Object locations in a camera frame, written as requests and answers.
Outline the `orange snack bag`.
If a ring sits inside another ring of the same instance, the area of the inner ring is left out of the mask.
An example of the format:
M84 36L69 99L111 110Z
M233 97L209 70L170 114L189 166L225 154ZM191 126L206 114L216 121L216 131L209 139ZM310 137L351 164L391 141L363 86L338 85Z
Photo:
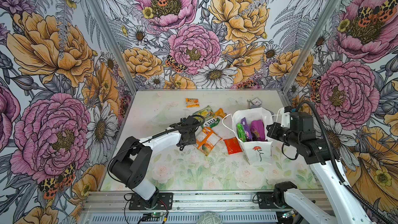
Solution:
M196 135L195 147L208 156L220 140L222 140L222 138L210 127L205 127Z

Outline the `green yellow candy bag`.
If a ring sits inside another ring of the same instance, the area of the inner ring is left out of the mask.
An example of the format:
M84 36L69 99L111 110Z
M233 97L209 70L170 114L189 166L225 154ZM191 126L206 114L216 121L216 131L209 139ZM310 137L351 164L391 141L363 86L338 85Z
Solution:
M216 127L221 121L221 119L215 115L213 109L209 105L204 109L195 112L194 116L199 122L202 122L202 128Z

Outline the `purple snack bag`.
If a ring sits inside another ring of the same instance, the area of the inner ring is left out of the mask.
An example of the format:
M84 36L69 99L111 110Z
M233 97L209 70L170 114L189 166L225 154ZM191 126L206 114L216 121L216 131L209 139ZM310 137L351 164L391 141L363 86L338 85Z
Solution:
M251 123L250 131L252 133L252 141L266 142L265 128L262 120L254 120Z

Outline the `white floral paper bag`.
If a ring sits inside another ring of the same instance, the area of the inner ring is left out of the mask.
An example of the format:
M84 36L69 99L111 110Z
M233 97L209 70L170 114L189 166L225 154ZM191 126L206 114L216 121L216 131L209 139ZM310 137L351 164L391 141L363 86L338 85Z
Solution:
M267 136L267 126L274 123L275 115L262 108L236 111L226 115L232 119L225 125L233 132L248 163L252 166L272 164L272 144L274 139Z

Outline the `red snack packet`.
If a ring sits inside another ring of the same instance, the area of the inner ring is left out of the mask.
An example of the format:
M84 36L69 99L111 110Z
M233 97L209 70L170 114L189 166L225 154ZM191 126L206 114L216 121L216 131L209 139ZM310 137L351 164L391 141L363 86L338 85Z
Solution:
M230 139L224 139L224 143L227 147L229 155L242 152L242 149L239 145L239 141L236 137Z

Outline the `purple Fox's candy bag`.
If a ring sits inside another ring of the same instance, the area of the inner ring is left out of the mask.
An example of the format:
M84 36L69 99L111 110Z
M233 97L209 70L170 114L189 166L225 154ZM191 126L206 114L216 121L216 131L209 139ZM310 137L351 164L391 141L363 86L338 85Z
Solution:
M243 130L244 130L244 134L245 134L245 139L246 139L246 141L247 141L247 142L251 142L251 141L252 141L252 133L251 133L251 131L250 131L250 127L249 127L249 125L248 125L248 123L247 123L246 118L243 118L243 119L241 120L241 125L242 125L242 128L243 128Z

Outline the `bright green snack bag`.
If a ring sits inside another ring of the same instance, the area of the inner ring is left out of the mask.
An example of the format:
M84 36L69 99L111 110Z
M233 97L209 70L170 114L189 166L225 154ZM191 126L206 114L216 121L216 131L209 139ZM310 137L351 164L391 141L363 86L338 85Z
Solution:
M242 142L246 142L246 141L247 141L247 139L246 139L246 133L245 133L245 131L244 131L244 128L243 128L242 124L241 124L241 123L238 123L236 127L237 127L238 138L239 138Z

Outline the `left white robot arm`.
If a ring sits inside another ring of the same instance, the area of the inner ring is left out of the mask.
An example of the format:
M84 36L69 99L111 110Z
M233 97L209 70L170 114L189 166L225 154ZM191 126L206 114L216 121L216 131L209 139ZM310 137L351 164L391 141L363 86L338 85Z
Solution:
M158 201L159 190L146 179L151 158L171 147L183 151L186 146L196 144L195 133L204 122L204 117L191 115L148 138L127 138L109 162L109 176L123 183L149 207L153 207Z

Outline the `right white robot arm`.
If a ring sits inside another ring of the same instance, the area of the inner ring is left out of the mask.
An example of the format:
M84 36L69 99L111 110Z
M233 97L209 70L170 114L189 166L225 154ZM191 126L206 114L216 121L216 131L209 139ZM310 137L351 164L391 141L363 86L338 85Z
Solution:
M303 112L282 115L289 125L269 120L265 124L267 137L294 147L320 181L333 215L317 206L290 182L275 185L272 204L278 208L290 207L310 224L371 224L363 208L364 200L350 187L343 174L337 152L325 133L320 116Z

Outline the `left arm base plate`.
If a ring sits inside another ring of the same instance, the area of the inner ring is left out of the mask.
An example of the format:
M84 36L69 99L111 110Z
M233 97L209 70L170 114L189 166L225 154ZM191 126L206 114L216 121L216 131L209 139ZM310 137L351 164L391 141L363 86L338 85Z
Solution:
M173 193L155 193L149 200L143 199L138 194L132 194L128 209L131 211L146 210L171 210L173 206Z

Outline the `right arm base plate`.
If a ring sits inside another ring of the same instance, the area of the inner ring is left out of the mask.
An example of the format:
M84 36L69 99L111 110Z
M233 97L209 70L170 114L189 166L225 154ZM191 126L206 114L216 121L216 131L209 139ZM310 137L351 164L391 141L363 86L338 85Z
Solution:
M283 192L257 192L254 201L259 209L288 209L292 208L287 204Z

